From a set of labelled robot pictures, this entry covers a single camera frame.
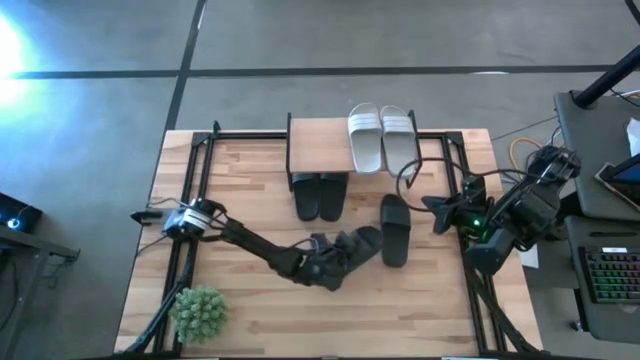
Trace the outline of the black backlit keyboard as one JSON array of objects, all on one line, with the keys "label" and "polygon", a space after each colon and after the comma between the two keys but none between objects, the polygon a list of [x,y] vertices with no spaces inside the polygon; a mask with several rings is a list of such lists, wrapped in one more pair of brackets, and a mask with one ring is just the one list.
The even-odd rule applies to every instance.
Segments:
[{"label": "black backlit keyboard", "polygon": [[594,303],[640,305],[640,247],[580,247],[579,254]]}]

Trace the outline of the white rubber slide sandal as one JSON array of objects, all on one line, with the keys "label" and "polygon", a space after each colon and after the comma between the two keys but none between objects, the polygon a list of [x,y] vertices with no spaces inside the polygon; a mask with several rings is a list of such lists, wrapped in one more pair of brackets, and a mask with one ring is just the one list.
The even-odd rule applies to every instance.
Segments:
[{"label": "white rubber slide sandal", "polygon": [[388,172],[396,178],[411,177],[415,172],[415,165],[410,165],[401,172],[407,163],[416,159],[416,133],[410,117],[403,109],[386,105],[380,109],[380,120]]},{"label": "white rubber slide sandal", "polygon": [[354,169],[373,175],[382,167],[382,125],[378,107],[373,103],[355,106],[347,118],[348,137]]}]

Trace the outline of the green artificial plant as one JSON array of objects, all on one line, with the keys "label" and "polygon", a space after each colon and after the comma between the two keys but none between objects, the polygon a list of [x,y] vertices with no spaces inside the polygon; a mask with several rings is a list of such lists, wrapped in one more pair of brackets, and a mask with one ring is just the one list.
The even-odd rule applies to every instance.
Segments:
[{"label": "green artificial plant", "polygon": [[182,344],[203,344],[222,333],[227,323],[225,297],[207,287],[184,288],[169,311]]}]

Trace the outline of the black aluminium rig frame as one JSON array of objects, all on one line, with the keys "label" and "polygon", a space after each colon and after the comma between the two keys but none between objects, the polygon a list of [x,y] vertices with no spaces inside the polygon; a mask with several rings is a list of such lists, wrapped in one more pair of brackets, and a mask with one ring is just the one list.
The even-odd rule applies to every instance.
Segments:
[{"label": "black aluminium rig frame", "polygon": [[[176,130],[164,140],[152,198],[170,207],[176,196],[205,185],[210,198],[269,241],[288,246],[312,233],[377,225],[384,195],[376,182],[348,184],[336,222],[297,218],[285,170],[287,130],[220,131],[212,144],[199,131]],[[193,282],[225,297],[222,333],[203,344],[183,345],[167,326],[144,360],[184,358],[417,358],[474,357],[510,349],[487,307],[465,283],[461,243],[454,232],[436,235],[429,213],[413,212],[407,264],[373,258],[369,276],[346,277],[328,291],[283,279],[256,256],[235,246],[198,247]]]}]

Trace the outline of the black device with blue light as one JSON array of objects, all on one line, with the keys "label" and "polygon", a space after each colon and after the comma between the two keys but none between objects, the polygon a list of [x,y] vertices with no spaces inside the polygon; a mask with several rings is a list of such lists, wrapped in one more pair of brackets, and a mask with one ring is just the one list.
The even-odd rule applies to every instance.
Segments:
[{"label": "black device with blue light", "polygon": [[0,225],[23,233],[32,233],[43,212],[0,192]]}]

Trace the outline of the tablet with dark screen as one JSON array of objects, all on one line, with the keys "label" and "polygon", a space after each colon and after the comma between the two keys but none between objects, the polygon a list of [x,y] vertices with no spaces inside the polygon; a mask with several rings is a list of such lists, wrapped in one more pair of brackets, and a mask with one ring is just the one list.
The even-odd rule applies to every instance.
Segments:
[{"label": "tablet with dark screen", "polygon": [[640,153],[618,165],[605,163],[594,178],[640,212]]}]

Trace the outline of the wooden shelf with black frame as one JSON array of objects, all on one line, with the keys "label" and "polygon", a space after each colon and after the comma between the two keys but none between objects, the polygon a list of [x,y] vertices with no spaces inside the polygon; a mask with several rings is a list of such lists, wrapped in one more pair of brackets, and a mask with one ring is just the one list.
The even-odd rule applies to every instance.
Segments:
[{"label": "wooden shelf with black frame", "polygon": [[396,178],[388,172],[382,137],[382,167],[380,171],[373,175],[363,175],[355,171],[347,130],[348,116],[338,118],[291,117],[289,119],[285,170],[291,185],[292,175],[298,173],[317,173],[319,177],[323,173],[348,173],[349,178],[356,183],[378,182],[382,186],[389,186],[395,180],[412,182],[417,177],[422,165],[420,139],[411,117],[416,133],[416,159],[407,163],[401,172],[410,165],[415,165],[415,172],[409,178]]}]

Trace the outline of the black rubber slide sandal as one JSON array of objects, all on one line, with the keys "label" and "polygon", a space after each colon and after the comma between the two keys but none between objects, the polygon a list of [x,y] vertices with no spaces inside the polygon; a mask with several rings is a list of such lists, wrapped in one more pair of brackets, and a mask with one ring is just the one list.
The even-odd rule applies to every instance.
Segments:
[{"label": "black rubber slide sandal", "polygon": [[320,175],[320,217],[328,222],[340,219],[347,194],[348,173],[323,173]]},{"label": "black rubber slide sandal", "polygon": [[301,221],[316,219],[320,211],[320,183],[317,173],[292,175],[296,213]]},{"label": "black rubber slide sandal", "polygon": [[373,258],[382,248],[382,233],[379,229],[372,226],[363,226],[346,233],[361,240],[362,249],[355,256],[346,256],[343,254],[343,267],[346,274],[356,269],[361,264]]},{"label": "black rubber slide sandal", "polygon": [[379,223],[384,264],[392,268],[403,267],[408,259],[411,232],[409,208],[397,195],[387,194],[382,198]]}]

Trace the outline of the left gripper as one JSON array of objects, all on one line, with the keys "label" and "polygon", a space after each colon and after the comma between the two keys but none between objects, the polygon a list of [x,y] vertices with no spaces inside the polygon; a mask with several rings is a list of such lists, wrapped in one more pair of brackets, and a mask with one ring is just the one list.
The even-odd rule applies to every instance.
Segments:
[{"label": "left gripper", "polygon": [[[293,275],[293,282],[307,287],[338,290],[348,274],[347,256],[355,256],[361,249],[361,240],[346,233],[339,233],[335,240],[338,250],[306,251]],[[361,264],[349,273],[349,278],[360,279],[371,274],[374,260]]]}]

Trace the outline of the black metal stand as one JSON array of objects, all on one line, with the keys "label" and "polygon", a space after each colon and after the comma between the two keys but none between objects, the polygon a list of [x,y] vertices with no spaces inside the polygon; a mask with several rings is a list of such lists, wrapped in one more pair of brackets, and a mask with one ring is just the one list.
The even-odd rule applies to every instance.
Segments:
[{"label": "black metal stand", "polygon": [[24,255],[30,264],[22,272],[23,285],[18,285],[15,295],[15,307],[4,326],[0,324],[0,334],[6,332],[6,339],[0,344],[0,360],[11,360],[18,339],[24,328],[22,319],[25,311],[33,302],[34,289],[45,265],[51,256],[62,258],[65,262],[75,262],[80,254],[79,248],[55,244],[35,235],[0,226],[0,244],[9,245],[17,252],[16,258]]}]

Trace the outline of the grey side desk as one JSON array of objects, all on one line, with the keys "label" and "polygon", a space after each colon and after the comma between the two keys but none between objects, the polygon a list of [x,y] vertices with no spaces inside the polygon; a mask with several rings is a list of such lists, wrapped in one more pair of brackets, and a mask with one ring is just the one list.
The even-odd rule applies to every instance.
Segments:
[{"label": "grey side desk", "polygon": [[573,92],[554,96],[565,145],[582,160],[576,191],[565,198],[568,244],[582,300],[580,320],[591,335],[604,341],[640,344],[640,300],[631,304],[599,304],[592,299],[589,268],[583,252],[612,248],[636,252],[640,258],[640,211],[599,183],[595,175],[607,163],[631,158],[626,125],[640,120],[640,108],[621,98],[602,97],[583,109]]}]

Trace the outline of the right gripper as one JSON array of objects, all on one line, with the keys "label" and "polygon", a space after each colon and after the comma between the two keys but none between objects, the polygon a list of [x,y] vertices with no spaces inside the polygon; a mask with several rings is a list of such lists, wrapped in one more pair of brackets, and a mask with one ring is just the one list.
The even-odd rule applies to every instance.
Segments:
[{"label": "right gripper", "polygon": [[[449,211],[458,206],[455,197],[423,196],[422,203],[429,211]],[[434,213],[433,232],[446,233],[453,225],[459,232],[481,234],[485,229],[489,211],[489,200],[486,196],[468,199],[459,205],[454,213]]]}]

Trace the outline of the white paper sheet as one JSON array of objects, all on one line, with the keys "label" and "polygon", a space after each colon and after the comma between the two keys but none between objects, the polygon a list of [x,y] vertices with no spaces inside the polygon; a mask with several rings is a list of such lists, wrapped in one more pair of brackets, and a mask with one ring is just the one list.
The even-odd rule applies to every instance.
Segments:
[{"label": "white paper sheet", "polygon": [[539,255],[536,245],[532,246],[526,251],[518,251],[520,263],[523,267],[538,269],[539,268]]}]

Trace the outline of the black pole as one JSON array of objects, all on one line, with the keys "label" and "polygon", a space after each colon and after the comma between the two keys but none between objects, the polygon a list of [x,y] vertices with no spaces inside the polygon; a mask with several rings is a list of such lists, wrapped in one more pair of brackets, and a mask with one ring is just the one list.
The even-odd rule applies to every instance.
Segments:
[{"label": "black pole", "polygon": [[572,95],[574,104],[580,108],[588,109],[607,91],[629,76],[638,66],[640,66],[640,45],[614,64],[584,91],[577,95]]}]

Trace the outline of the white crumpled paper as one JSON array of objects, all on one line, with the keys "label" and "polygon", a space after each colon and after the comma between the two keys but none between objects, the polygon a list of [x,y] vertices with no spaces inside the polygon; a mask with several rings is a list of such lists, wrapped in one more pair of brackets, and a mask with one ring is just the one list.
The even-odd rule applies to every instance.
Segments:
[{"label": "white crumpled paper", "polygon": [[626,126],[626,134],[631,156],[640,154],[640,120],[631,118]]}]

